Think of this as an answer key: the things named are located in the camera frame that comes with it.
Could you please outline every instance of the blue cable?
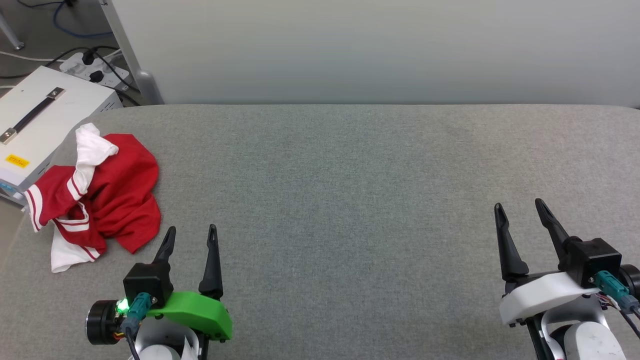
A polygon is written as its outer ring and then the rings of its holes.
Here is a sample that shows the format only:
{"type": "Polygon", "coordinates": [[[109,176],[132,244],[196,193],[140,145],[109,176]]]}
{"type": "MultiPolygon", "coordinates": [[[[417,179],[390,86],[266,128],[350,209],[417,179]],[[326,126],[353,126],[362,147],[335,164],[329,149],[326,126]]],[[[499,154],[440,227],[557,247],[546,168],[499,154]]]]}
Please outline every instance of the blue cable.
{"type": "Polygon", "coordinates": [[[56,11],[53,13],[53,26],[55,26],[56,28],[58,28],[59,30],[62,30],[62,32],[65,32],[73,37],[77,37],[77,38],[95,38],[95,37],[103,37],[105,35],[112,35],[113,32],[109,31],[108,33],[96,33],[96,34],[87,34],[87,35],[83,35],[83,34],[76,34],[73,31],[67,30],[65,28],[63,28],[62,26],[60,26],[58,24],[58,13],[60,12],[60,9],[62,9],[62,6],[64,6],[65,3],[64,1],[60,3],[60,5],[58,5],[58,8],[56,9],[56,11]]]}

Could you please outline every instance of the power strip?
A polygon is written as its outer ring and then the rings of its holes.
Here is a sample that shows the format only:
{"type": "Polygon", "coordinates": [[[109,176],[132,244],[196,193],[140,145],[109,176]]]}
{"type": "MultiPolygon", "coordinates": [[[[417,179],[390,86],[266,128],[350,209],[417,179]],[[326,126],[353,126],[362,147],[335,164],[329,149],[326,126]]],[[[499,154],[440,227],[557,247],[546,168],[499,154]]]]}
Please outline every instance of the power strip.
{"type": "MultiPolygon", "coordinates": [[[[82,60],[83,53],[75,53],[69,59],[66,59],[60,64],[60,71],[65,74],[73,75],[77,78],[85,79],[96,83],[98,85],[109,86],[121,91],[129,89],[127,84],[123,83],[118,77],[111,71],[111,69],[101,59],[94,59],[91,65],[85,65],[82,60]]],[[[131,74],[119,67],[113,66],[114,70],[120,75],[126,82],[131,83],[131,74]]]]}

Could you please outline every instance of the yellow label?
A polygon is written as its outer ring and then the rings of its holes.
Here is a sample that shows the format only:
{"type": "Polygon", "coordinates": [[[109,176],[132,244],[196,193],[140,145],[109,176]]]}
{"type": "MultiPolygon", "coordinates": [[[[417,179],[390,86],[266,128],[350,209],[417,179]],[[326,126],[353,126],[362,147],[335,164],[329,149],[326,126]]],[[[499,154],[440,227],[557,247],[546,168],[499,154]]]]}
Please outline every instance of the yellow label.
{"type": "Polygon", "coordinates": [[[27,165],[29,165],[29,162],[27,160],[13,154],[9,155],[5,160],[21,168],[26,168],[27,165]]]}

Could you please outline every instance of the white box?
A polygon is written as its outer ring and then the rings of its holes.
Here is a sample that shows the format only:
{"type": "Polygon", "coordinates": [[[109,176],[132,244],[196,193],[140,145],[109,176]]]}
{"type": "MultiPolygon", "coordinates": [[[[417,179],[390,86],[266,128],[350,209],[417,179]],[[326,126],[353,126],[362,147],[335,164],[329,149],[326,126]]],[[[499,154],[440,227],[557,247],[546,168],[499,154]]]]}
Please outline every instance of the white box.
{"type": "Polygon", "coordinates": [[[15,126],[54,88],[65,89],[8,144],[0,143],[0,196],[26,205],[22,193],[47,169],[69,131],[87,116],[122,107],[117,93],[104,86],[37,68],[0,98],[0,132],[15,126]],[[28,161],[24,167],[11,159],[28,161]]]}

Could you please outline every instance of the teal connector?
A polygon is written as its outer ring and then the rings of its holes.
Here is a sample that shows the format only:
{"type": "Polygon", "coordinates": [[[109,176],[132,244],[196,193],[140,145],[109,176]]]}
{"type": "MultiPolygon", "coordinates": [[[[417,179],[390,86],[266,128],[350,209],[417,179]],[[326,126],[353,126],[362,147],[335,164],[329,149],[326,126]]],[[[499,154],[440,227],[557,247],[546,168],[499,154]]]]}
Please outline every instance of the teal connector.
{"type": "Polygon", "coordinates": [[[611,275],[610,272],[598,272],[593,282],[603,293],[612,297],[618,303],[623,313],[630,314],[640,309],[640,302],[634,296],[629,295],[629,289],[622,285],[622,282],[611,275]]]}
{"type": "Polygon", "coordinates": [[[140,322],[144,320],[151,308],[151,295],[139,293],[127,311],[127,318],[120,324],[120,332],[130,331],[131,336],[135,336],[140,328],[140,322]]]}
{"type": "Polygon", "coordinates": [[[629,295],[629,289],[608,271],[598,272],[594,278],[594,283],[603,293],[617,302],[620,302],[625,295],[629,295]]]}

